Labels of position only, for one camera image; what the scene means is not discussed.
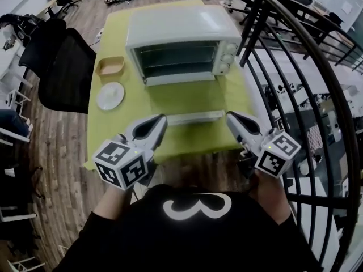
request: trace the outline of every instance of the black sleeve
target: black sleeve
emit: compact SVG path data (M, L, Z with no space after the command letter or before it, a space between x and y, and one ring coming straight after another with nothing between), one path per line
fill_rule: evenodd
M301 270L308 272L323 271L304 235L295 224L293 215L279 226L279 232L280 246L284 247L281 255L288 266L300 267Z
M65 257L53 270L61 271L85 271L92 269L99 258L102 241L115 225L114 220L105 219L93 212L79 233L79 238L72 244Z

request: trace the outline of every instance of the tan bowl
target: tan bowl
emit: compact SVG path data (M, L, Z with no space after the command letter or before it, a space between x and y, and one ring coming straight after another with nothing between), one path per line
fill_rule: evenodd
M96 74L100 77L107 75L122 74L125 66L124 57L106 57L102 58L96 67Z

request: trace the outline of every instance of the round plate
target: round plate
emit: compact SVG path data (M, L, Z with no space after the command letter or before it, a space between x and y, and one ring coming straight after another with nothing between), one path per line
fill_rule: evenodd
M124 87L119 83L105 84L97 95L97 106L102 110L111 110L117 107L125 95Z

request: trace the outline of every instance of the human hand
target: human hand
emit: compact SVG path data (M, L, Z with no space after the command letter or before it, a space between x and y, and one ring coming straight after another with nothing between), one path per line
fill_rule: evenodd
M265 212L277 223L282 224L291 215L291 209L280 179L258 169L251 177L251 185L258 185L249 193Z

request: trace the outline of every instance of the person's leg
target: person's leg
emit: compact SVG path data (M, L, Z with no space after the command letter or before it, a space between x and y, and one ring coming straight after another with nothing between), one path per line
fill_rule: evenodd
M29 134L28 125L22 121L16 111L11 109L0 110L0 127L24 137Z

